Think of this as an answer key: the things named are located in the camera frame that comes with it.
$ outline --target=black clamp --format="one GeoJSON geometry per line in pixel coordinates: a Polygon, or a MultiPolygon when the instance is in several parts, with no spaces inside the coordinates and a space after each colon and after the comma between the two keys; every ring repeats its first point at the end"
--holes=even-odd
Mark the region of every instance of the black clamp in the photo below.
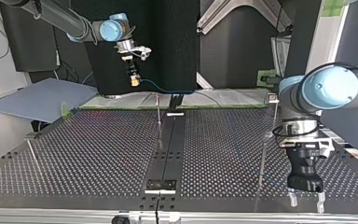
{"type": "Polygon", "coordinates": [[[292,165],[292,171],[287,176],[287,187],[308,192],[323,192],[324,182],[316,174],[316,162],[320,157],[317,142],[296,143],[288,147],[286,154],[292,165]]]}

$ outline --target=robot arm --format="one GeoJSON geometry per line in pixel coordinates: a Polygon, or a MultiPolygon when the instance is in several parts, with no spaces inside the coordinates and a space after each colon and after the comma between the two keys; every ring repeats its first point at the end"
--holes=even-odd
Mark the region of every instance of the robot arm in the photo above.
{"type": "Polygon", "coordinates": [[[136,87],[140,84],[139,75],[134,56],[145,61],[151,53],[151,49],[141,46],[136,47],[132,39],[134,27],[125,13],[115,14],[106,21],[90,22],[78,15],[72,9],[63,7],[57,0],[0,0],[13,6],[21,7],[34,14],[36,20],[42,19],[51,25],[67,33],[69,39],[74,42],[108,41],[117,43],[117,53],[127,65],[127,73],[131,79],[131,85],[136,87]]]}
{"type": "Polygon", "coordinates": [[[282,126],[274,129],[282,137],[280,147],[292,165],[287,178],[293,189],[317,192],[322,213],[324,182],[315,165],[319,159],[328,158],[334,150],[331,139],[319,131],[319,120],[314,112],[319,110],[358,108],[358,67],[347,63],[327,63],[306,76],[289,77],[280,83],[282,126]]]}

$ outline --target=black backdrop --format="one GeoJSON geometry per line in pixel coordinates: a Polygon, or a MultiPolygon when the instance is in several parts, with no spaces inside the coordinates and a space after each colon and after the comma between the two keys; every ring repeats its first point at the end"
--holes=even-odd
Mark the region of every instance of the black backdrop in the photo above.
{"type": "MultiPolygon", "coordinates": [[[[165,90],[194,90],[200,52],[196,33],[200,17],[199,0],[78,0],[75,11],[91,21],[106,20],[110,15],[127,13],[133,39],[148,46],[152,54],[138,61],[142,78],[150,78],[165,90]]],[[[115,43],[86,43],[98,91],[113,95],[132,91],[155,90],[150,84],[132,88],[115,43]]]]}

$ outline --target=black panel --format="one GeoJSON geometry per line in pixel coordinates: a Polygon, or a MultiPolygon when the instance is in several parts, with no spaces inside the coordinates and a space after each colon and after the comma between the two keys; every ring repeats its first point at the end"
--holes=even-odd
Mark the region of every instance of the black panel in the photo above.
{"type": "Polygon", "coordinates": [[[51,71],[57,68],[53,27],[37,21],[21,8],[0,3],[5,31],[18,72],[51,71]]]}
{"type": "Polygon", "coordinates": [[[307,71],[321,3],[322,0],[301,0],[296,2],[295,27],[287,56],[286,77],[304,75],[307,71]]]}
{"type": "Polygon", "coordinates": [[[214,88],[255,87],[258,70],[274,68],[270,38],[275,35],[256,9],[234,9],[201,37],[201,74],[214,88]]]}
{"type": "MultiPolygon", "coordinates": [[[[100,0],[74,1],[74,9],[92,21],[106,20],[119,12],[127,13],[130,24],[136,25],[133,38],[137,45],[153,52],[146,62],[139,62],[142,78],[156,81],[166,90],[193,90],[197,67],[197,0],[100,0]]],[[[87,43],[92,70],[101,94],[122,94],[131,91],[153,91],[144,84],[132,88],[124,64],[114,43],[87,43]]]]}

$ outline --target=optical breadboard table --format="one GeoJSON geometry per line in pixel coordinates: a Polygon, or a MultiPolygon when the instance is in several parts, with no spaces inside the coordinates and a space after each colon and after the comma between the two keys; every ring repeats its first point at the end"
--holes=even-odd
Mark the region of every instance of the optical breadboard table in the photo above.
{"type": "MultiPolygon", "coordinates": [[[[289,160],[266,136],[273,108],[183,112],[160,128],[156,110],[79,110],[56,121],[31,142],[36,160],[26,143],[0,158],[0,208],[316,213],[313,193],[290,205],[289,160]],[[158,180],[174,194],[146,194],[158,180]]],[[[358,215],[358,160],[335,147],[317,165],[325,213],[358,215]]]]}

